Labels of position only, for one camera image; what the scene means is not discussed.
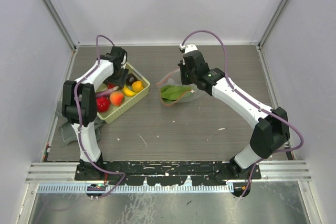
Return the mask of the green toy lettuce leaf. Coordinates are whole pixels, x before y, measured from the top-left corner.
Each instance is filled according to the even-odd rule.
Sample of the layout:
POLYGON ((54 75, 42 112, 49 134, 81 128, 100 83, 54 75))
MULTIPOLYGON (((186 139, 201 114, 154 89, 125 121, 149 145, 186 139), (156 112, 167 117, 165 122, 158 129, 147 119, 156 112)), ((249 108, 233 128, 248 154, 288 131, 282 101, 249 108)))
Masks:
POLYGON ((173 103, 190 91, 190 86, 165 85, 160 88, 160 96, 163 102, 173 103))

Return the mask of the yellow toy banana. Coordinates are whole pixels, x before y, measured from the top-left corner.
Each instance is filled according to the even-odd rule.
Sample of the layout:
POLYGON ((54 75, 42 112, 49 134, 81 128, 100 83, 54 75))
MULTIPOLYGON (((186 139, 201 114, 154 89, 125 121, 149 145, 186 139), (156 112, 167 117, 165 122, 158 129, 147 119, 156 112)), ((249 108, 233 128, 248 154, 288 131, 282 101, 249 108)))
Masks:
POLYGON ((130 88, 128 88, 127 85, 125 85, 122 89, 121 89, 122 93, 126 96, 126 97, 134 97, 135 95, 137 95, 136 92, 132 91, 130 88))

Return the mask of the clear zip bag orange zipper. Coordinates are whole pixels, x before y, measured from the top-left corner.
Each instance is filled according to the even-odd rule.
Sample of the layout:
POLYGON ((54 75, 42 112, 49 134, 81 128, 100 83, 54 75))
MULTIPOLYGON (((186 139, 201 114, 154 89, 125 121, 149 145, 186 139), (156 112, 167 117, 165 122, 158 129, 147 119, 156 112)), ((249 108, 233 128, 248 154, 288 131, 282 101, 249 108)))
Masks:
POLYGON ((160 92, 160 101, 164 106, 191 102, 203 95, 195 84, 182 84, 179 68, 165 75, 156 86, 160 92))

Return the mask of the red toy apple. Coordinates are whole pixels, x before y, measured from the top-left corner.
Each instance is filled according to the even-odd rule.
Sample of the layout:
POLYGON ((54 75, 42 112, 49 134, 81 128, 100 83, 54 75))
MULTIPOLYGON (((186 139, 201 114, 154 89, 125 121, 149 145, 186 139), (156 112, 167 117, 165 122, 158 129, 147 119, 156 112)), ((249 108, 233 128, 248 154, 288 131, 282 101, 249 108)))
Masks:
POLYGON ((107 97, 96 98, 97 111, 99 113, 106 112, 110 108, 110 100, 107 97))

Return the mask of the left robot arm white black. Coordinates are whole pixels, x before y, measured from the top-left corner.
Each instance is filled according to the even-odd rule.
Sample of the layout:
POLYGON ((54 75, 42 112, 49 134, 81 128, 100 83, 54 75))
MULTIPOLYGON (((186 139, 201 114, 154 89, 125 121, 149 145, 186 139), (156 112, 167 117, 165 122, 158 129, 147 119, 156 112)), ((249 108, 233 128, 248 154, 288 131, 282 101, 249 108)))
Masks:
POLYGON ((62 115, 73 128, 80 148, 79 170, 93 180, 104 174, 116 175, 105 169, 102 151, 98 147, 95 133, 97 117, 96 90, 109 77, 117 86, 125 84, 128 69, 127 52, 113 46, 106 55, 98 55, 93 66, 74 81, 67 80, 62 90, 62 115))

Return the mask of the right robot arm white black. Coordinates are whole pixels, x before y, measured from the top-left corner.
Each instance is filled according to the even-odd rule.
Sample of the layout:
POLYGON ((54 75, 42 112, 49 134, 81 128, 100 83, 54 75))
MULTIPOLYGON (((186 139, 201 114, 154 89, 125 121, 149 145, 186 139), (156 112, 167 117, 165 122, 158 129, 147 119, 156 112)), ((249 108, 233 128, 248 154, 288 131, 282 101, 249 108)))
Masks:
POLYGON ((183 59, 178 64, 182 83, 194 84, 229 105, 253 128, 247 146, 229 161, 232 176, 241 179, 253 163, 267 159, 289 140, 287 112, 281 107, 273 109, 260 103, 225 77, 223 71, 210 69, 194 45, 187 46, 183 52, 183 59))

